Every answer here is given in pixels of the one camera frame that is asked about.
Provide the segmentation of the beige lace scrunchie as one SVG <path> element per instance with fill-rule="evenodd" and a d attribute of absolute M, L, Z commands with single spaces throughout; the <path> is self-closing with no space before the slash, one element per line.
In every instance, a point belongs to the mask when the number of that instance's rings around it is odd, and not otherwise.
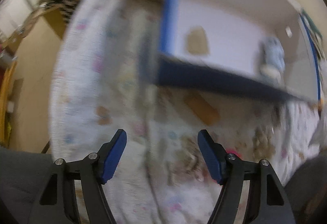
<path fill-rule="evenodd" d="M 194 136 L 182 134 L 173 143 L 165 161 L 167 185 L 181 186 L 193 181 L 204 182 L 208 175 L 205 161 Z"/>

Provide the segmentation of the yellow wooden chair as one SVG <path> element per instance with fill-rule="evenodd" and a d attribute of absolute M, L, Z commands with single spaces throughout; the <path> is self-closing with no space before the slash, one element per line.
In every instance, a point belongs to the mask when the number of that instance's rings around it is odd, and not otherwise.
<path fill-rule="evenodd" d="M 13 81 L 13 75 L 17 66 L 17 61 L 14 60 L 12 65 L 4 72 L 3 81 L 1 83 L 1 146 L 8 147 L 9 135 L 6 127 L 6 113 L 8 105 L 8 96 L 11 83 Z"/>

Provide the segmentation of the orange sponge block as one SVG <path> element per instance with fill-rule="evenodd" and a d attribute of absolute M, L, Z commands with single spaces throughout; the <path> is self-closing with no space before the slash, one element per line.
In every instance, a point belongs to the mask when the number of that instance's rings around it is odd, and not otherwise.
<path fill-rule="evenodd" d="M 184 103 L 201 122 L 208 126 L 216 124 L 220 119 L 218 110 L 198 93 L 191 92 L 186 94 L 184 96 Z"/>

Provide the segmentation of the beige rubbery soft piece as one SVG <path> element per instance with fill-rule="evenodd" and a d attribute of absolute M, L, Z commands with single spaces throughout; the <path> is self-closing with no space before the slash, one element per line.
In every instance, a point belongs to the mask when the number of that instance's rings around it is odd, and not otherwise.
<path fill-rule="evenodd" d="M 189 30 L 186 38 L 186 50 L 194 56 L 209 55 L 208 39 L 202 26 L 193 27 Z"/>

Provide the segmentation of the white patterned bed quilt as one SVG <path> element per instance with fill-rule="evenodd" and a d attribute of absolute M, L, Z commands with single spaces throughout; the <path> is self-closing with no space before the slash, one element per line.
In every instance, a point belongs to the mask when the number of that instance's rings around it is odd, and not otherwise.
<path fill-rule="evenodd" d="M 114 177 L 104 185 L 116 221 L 206 223 L 220 185 L 208 173 L 204 182 L 168 186 L 165 168 L 182 134 L 197 142 L 198 132 L 205 129 L 244 160 L 268 160 L 290 189 L 294 210 L 310 215 L 326 185 L 326 162 L 318 161 L 326 148 L 326 110 L 318 102 L 270 101 L 158 84 L 164 1 L 81 1 L 53 74 L 53 157 L 80 160 L 123 129 L 126 148 Z M 191 92 L 218 110 L 216 124 L 204 124 L 184 103 Z"/>

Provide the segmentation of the white cardboard box blue trim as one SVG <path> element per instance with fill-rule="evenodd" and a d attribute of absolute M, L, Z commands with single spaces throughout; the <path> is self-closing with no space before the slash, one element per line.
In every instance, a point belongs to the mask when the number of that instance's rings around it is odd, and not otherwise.
<path fill-rule="evenodd" d="M 206 31 L 209 55 L 186 50 L 193 27 Z M 262 43 L 276 37 L 284 49 L 282 83 L 260 74 Z M 249 98 L 317 103 L 318 58 L 309 26 L 291 0 L 165 0 L 157 83 Z"/>

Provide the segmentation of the black white zigzag cloth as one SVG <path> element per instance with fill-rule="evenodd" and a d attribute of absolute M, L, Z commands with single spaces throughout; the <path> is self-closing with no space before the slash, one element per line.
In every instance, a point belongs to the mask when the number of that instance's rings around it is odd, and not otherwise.
<path fill-rule="evenodd" d="M 80 0 L 53 0 L 50 5 L 59 8 L 63 21 L 67 25 L 79 3 Z"/>

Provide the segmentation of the pink fluffy soft object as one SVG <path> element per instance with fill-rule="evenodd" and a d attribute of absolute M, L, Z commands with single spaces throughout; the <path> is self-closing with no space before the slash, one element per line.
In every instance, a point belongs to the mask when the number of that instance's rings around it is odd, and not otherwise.
<path fill-rule="evenodd" d="M 237 150 L 235 149 L 226 149 L 226 153 L 228 154 L 234 154 L 236 155 L 237 157 L 239 157 L 240 159 L 242 159 L 242 155 L 241 153 L 239 153 Z"/>

